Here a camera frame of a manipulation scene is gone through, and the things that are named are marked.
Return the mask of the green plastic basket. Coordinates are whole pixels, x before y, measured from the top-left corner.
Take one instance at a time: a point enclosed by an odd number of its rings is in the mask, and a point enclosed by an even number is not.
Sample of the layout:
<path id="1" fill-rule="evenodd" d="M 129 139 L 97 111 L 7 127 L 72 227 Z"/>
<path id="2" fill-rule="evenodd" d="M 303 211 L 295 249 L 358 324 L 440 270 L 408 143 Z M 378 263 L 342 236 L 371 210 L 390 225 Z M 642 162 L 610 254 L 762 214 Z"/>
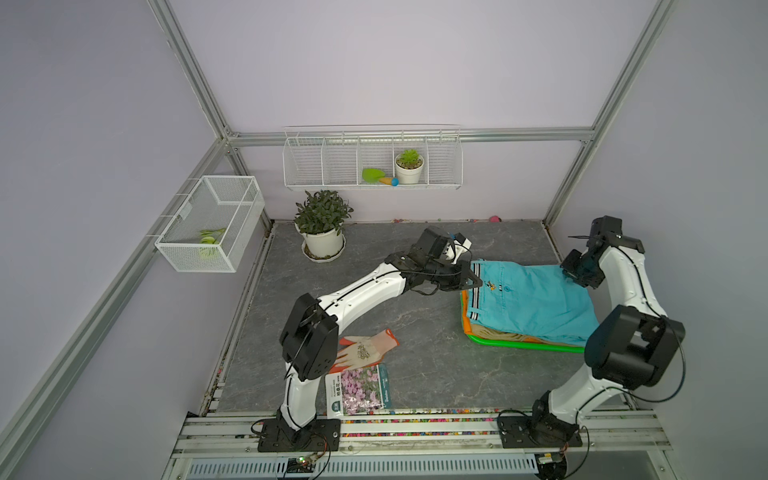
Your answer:
<path id="1" fill-rule="evenodd" d="M 476 344 L 479 344 L 479 345 L 490 346 L 490 347 L 517 348 L 517 349 L 526 349 L 526 350 L 542 350 L 542 351 L 564 352 L 564 353 L 579 353 L 579 354 L 582 354 L 584 352 L 584 348 L 583 347 L 569 345 L 569 344 L 563 344 L 563 343 L 556 343 L 556 345 L 513 343 L 511 346 L 502 346 L 501 343 L 490 342 L 490 341 L 488 341 L 488 342 L 485 342 L 485 341 L 482 341 L 482 340 L 480 340 L 480 341 L 477 341 L 477 340 L 473 341 L 473 340 L 471 340 L 471 341 L 476 343 Z"/>

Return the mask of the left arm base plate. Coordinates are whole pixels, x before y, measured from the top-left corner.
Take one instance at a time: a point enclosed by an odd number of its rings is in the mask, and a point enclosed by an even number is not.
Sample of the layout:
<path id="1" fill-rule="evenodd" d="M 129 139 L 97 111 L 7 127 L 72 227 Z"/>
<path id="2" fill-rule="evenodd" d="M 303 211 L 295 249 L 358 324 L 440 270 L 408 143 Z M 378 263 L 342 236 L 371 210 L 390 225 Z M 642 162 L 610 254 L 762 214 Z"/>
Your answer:
<path id="1" fill-rule="evenodd" d="M 265 419 L 258 441 L 260 453 L 335 452 L 341 440 L 341 421 L 315 419 L 307 426 L 293 430 L 282 418 Z"/>

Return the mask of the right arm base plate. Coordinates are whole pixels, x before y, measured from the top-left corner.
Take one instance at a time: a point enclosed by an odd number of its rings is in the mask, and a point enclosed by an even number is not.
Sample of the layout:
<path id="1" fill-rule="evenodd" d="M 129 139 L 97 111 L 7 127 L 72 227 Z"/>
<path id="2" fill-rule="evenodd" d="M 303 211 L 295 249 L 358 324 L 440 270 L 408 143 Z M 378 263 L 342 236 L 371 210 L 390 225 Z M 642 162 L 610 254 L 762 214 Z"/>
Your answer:
<path id="1" fill-rule="evenodd" d="M 541 418 L 502 415 L 497 418 L 501 443 L 505 449 L 547 448 L 562 450 L 582 447 L 579 427 L 559 420 L 551 414 Z"/>

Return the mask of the khaki pants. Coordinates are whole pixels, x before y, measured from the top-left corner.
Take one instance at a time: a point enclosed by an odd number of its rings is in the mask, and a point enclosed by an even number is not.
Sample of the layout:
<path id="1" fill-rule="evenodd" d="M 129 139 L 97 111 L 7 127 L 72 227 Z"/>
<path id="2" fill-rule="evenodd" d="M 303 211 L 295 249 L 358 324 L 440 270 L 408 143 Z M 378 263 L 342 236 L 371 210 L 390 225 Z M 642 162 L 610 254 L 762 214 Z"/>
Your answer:
<path id="1" fill-rule="evenodd" d="M 535 336 L 498 331 L 479 324 L 470 323 L 469 326 L 465 328 L 465 332 L 485 340 L 556 345 L 556 342 L 543 340 Z"/>

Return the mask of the teal pants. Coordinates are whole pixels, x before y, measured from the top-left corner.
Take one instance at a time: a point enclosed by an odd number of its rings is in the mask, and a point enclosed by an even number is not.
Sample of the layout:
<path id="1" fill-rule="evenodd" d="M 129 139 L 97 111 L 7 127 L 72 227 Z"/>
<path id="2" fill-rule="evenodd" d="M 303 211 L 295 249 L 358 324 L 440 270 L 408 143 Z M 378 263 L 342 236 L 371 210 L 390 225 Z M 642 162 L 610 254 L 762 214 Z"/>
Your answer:
<path id="1" fill-rule="evenodd" d="M 473 324 L 583 348 L 599 326 L 587 290 L 558 265 L 476 260 L 472 271 L 483 281 L 465 292 Z"/>

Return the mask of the orange pants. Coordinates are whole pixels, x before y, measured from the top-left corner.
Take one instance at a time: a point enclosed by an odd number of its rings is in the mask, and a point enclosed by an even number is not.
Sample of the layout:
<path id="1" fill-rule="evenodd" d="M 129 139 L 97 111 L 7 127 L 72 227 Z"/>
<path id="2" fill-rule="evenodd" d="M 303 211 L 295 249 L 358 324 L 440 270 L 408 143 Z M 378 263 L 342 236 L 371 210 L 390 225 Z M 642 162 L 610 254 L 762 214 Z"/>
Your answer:
<path id="1" fill-rule="evenodd" d="M 468 294 L 465 293 L 465 292 L 461 293 L 461 310 L 462 310 L 462 313 L 461 313 L 462 328 L 463 328 L 464 333 L 466 335 L 468 335 L 471 340 L 473 340 L 473 341 L 475 341 L 475 340 L 477 340 L 477 341 L 482 340 L 482 341 L 485 341 L 485 342 L 488 342 L 488 341 L 496 342 L 496 343 L 501 343 L 502 346 L 511 346 L 513 343 L 522 343 L 522 342 L 504 342 L 504 341 L 485 340 L 485 339 L 481 339 L 481 338 L 475 337 L 473 335 L 467 334 L 465 332 L 465 328 L 468 327 L 469 324 L 472 323 L 472 322 L 470 321 L 470 318 L 468 316 Z"/>

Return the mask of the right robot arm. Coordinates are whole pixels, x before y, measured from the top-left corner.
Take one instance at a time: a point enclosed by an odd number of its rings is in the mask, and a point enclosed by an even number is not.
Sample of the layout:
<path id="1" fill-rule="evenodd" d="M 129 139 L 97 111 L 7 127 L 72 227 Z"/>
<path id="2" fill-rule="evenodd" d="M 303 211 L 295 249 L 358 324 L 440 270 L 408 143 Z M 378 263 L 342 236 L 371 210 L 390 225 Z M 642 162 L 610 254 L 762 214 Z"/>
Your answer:
<path id="1" fill-rule="evenodd" d="M 592 238 L 561 264 L 577 284 L 608 288 L 612 310 L 590 335 L 584 365 L 533 406 L 528 429 L 565 442 L 580 418 L 621 393 L 656 385 L 676 355 L 685 328 L 661 307 L 645 268 L 642 243 L 618 236 Z"/>

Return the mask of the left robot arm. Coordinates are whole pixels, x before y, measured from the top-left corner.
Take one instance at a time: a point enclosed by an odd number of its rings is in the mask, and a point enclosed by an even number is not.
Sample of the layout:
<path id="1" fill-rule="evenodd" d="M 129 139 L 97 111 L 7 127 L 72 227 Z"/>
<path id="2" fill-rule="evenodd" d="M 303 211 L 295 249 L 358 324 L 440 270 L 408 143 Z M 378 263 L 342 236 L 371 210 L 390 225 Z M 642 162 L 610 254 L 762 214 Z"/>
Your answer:
<path id="1" fill-rule="evenodd" d="M 300 296 L 279 337 L 285 362 L 284 399 L 278 425 L 289 436 L 315 421 L 320 381 L 336 362 L 344 330 L 378 305 L 424 284 L 438 291 L 466 290 L 480 279 L 471 271 L 471 251 L 460 247 L 448 258 L 417 262 L 404 252 L 389 255 L 376 269 L 331 294 Z"/>

